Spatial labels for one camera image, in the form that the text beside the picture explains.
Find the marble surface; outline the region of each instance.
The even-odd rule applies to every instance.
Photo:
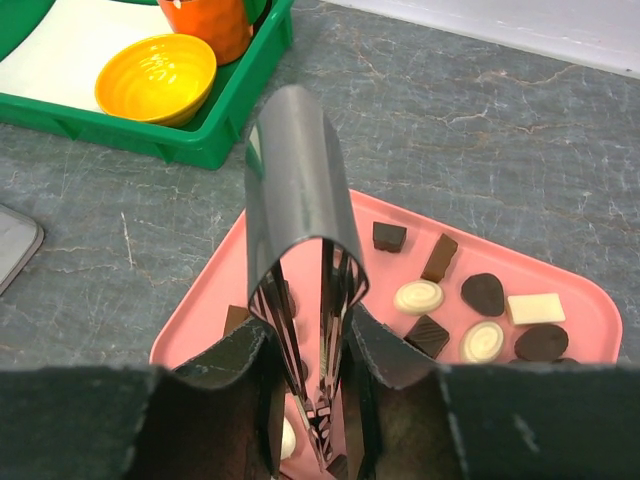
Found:
[[[352,187],[600,284],[640,361],[640,83],[300,0],[267,93],[314,92]],[[0,368],[142,363],[243,208],[208,172],[0,125],[0,203],[47,237],[0,297]]]

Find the orange mug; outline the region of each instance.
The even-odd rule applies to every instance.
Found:
[[[218,65],[237,60],[249,48],[253,29],[243,0],[158,0],[158,4],[174,32],[209,44]]]

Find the green plastic tray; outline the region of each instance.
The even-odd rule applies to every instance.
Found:
[[[0,0],[0,59],[45,17],[55,0]],[[155,4],[156,0],[118,0]],[[244,0],[250,22],[266,0]],[[220,168],[278,61],[293,43],[293,0],[274,0],[271,13],[236,62],[218,69],[211,95],[181,128],[139,123],[101,113],[0,93],[0,122],[98,143],[197,167]]]

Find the yellow bowl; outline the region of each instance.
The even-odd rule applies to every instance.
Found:
[[[134,43],[104,66],[95,96],[103,112],[139,122],[179,127],[207,99],[216,76],[211,47],[170,33]]]

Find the white rectangular chocolate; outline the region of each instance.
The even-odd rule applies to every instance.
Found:
[[[507,297],[507,312],[514,325],[558,323],[566,320],[557,293],[511,295]]]

